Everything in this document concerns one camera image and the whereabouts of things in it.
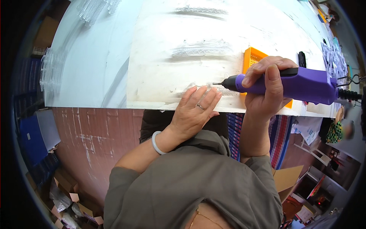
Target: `bracelet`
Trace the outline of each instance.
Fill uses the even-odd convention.
[[[154,149],[158,152],[158,154],[163,155],[163,154],[166,154],[166,153],[164,153],[163,151],[161,151],[161,150],[158,148],[158,146],[156,145],[156,142],[155,142],[155,137],[156,137],[158,134],[160,134],[160,133],[161,133],[161,131],[155,131],[155,132],[153,133],[153,137],[151,138],[151,140],[152,140],[152,142],[153,142],[153,147],[154,147]]]

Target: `clear plastic bag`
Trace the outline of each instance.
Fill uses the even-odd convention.
[[[62,212],[72,204],[72,201],[57,187],[55,180],[51,182],[49,198],[55,204],[57,212]]]
[[[80,217],[83,217],[84,216],[84,213],[80,210],[79,206],[77,203],[73,203],[72,206],[71,206],[71,209],[72,211],[77,215],[77,216],[80,216]]]
[[[68,214],[64,213],[62,216],[62,221],[66,224],[68,229],[79,229],[80,226],[75,222],[75,220]]]

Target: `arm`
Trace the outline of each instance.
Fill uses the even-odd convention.
[[[239,144],[242,163],[253,156],[269,156],[269,120],[291,100],[283,97],[279,70],[292,67],[298,66],[289,59],[268,56],[247,70],[242,82],[243,87],[251,87],[264,73],[266,92],[264,95],[248,93],[245,96],[247,111],[242,123]]]
[[[172,131],[170,126],[167,126],[156,136],[155,142],[161,151],[170,152],[183,141]],[[160,154],[153,147],[152,140],[149,139],[124,155],[115,166],[133,169],[141,174],[159,156]]]
[[[174,112],[172,122],[155,137],[156,145],[162,152],[172,151],[197,134],[210,118],[219,115],[218,112],[213,111],[222,96],[216,88],[212,88],[200,102],[205,109],[197,107],[197,103],[206,91],[206,86],[198,90],[197,87],[193,87],[183,95]],[[116,167],[132,169],[141,174],[159,156],[160,154],[153,147],[152,140],[149,139],[119,159]]]
[[[240,161],[245,163],[251,156],[269,156],[270,142],[268,135],[269,120],[258,122],[256,117],[247,112],[240,134]]]
[[[336,119],[334,120],[334,124],[336,124],[337,122],[341,121],[343,117],[343,106],[341,106],[341,108],[338,109],[337,115],[336,115]]]

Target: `white worktable surface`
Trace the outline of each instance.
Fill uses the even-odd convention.
[[[77,15],[80,0],[72,1],[51,46],[67,53],[61,90],[59,94],[46,92],[45,105],[174,110],[179,101],[176,95],[189,83],[203,85],[241,73],[241,53],[249,46],[295,63],[297,53],[303,51],[308,68],[325,70],[320,44],[323,38],[329,42],[329,35],[308,2],[216,0],[227,5],[225,20],[179,17],[164,11],[190,2],[121,1],[114,14],[108,14],[105,7],[87,28]],[[168,49],[177,40],[199,36],[230,42],[230,61],[157,64],[171,55]],[[223,96],[216,110],[245,112],[245,107],[238,96]],[[279,114],[333,117],[335,112],[333,105],[306,107],[294,100],[292,109],[283,108]]]

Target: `wrist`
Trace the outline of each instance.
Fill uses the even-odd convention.
[[[250,111],[249,112],[247,111],[245,113],[244,119],[247,120],[246,123],[248,123],[250,125],[255,125],[255,126],[269,126],[269,120],[270,120],[270,118],[267,118],[267,117],[261,117],[259,115],[254,115]]]
[[[177,136],[170,126],[167,126],[161,133],[156,135],[155,142],[162,152],[167,153],[175,149],[184,141]]]

